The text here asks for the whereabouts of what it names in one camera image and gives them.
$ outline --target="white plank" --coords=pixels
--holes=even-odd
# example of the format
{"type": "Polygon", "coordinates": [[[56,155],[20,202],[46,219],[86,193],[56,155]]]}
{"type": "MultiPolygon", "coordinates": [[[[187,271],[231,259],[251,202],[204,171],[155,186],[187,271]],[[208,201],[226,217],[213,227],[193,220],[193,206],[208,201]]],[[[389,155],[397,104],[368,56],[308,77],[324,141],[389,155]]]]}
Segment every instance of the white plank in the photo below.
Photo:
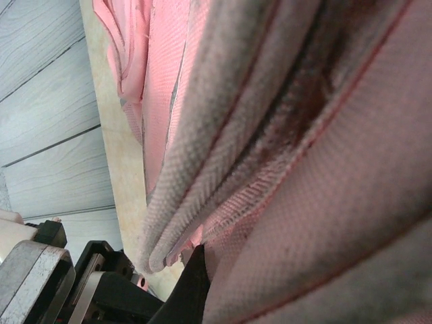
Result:
{"type": "Polygon", "coordinates": [[[3,168],[0,167],[0,209],[4,211],[11,210],[11,203],[9,202],[9,194],[7,193],[6,179],[3,174],[3,168]]]}
{"type": "Polygon", "coordinates": [[[114,205],[100,128],[6,167],[12,210],[33,217],[114,205]]]}
{"type": "Polygon", "coordinates": [[[77,0],[14,0],[0,17],[0,100],[83,37],[77,0]]]}
{"type": "Polygon", "coordinates": [[[83,39],[0,102],[0,166],[98,124],[83,39]]]}
{"type": "Polygon", "coordinates": [[[0,17],[6,11],[6,9],[14,3],[14,0],[0,0],[0,17]]]}
{"type": "MultiPolygon", "coordinates": [[[[66,232],[66,249],[69,250],[74,265],[88,241],[104,240],[115,250],[123,248],[115,209],[62,215],[60,219],[66,232]]],[[[39,224],[50,220],[52,217],[40,217],[28,222],[39,224]]]]}

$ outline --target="metal machine part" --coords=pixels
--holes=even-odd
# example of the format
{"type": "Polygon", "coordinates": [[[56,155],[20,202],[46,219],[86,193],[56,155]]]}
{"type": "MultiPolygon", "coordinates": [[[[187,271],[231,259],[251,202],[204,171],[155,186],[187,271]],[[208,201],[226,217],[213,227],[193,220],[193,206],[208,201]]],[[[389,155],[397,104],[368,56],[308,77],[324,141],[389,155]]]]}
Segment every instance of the metal machine part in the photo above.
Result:
{"type": "MultiPolygon", "coordinates": [[[[60,227],[49,223],[39,238],[64,246],[60,227]]],[[[200,323],[209,286],[203,246],[164,304],[105,241],[90,241],[75,269],[67,250],[22,241],[0,265],[0,324],[200,323]]]]}
{"type": "Polygon", "coordinates": [[[0,323],[54,323],[74,280],[67,250],[18,243],[0,265],[0,323]]]}

